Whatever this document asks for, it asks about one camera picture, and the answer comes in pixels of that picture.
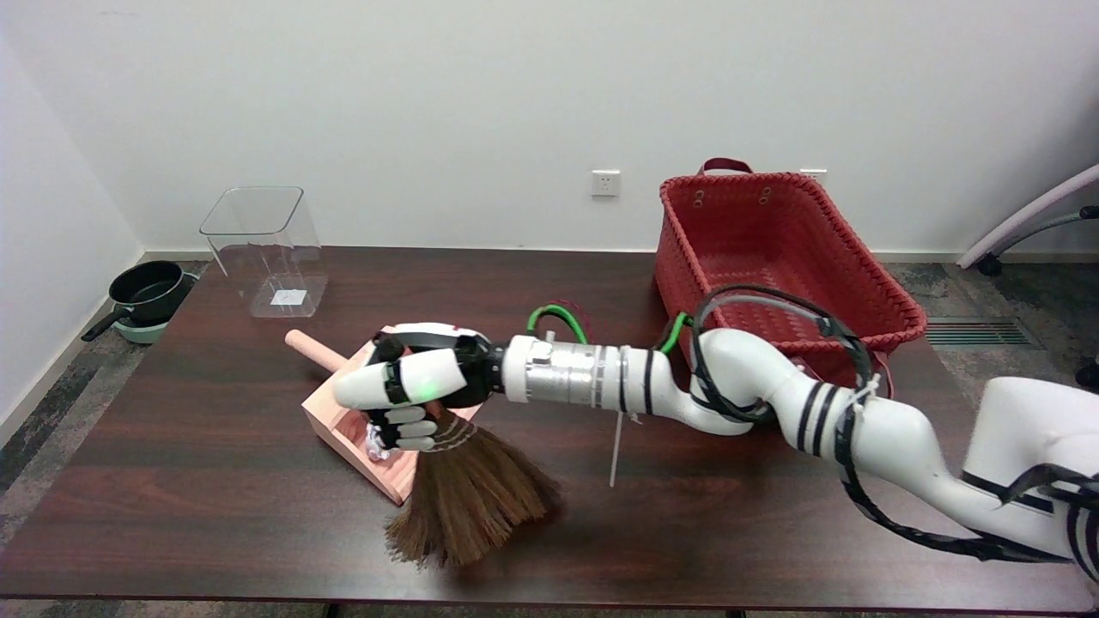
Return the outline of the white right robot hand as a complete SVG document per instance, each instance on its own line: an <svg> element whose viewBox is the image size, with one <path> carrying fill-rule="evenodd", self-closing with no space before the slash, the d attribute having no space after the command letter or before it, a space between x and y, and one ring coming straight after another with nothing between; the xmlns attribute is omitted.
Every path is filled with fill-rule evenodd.
<svg viewBox="0 0 1099 618"><path fill-rule="evenodd" d="M440 322L409 322L378 331L360 367L340 377L334 398L367 415L374 450L428 452L455 441L457 423L439 406L467 409L502 391L506 349L482 333Z"/></svg>

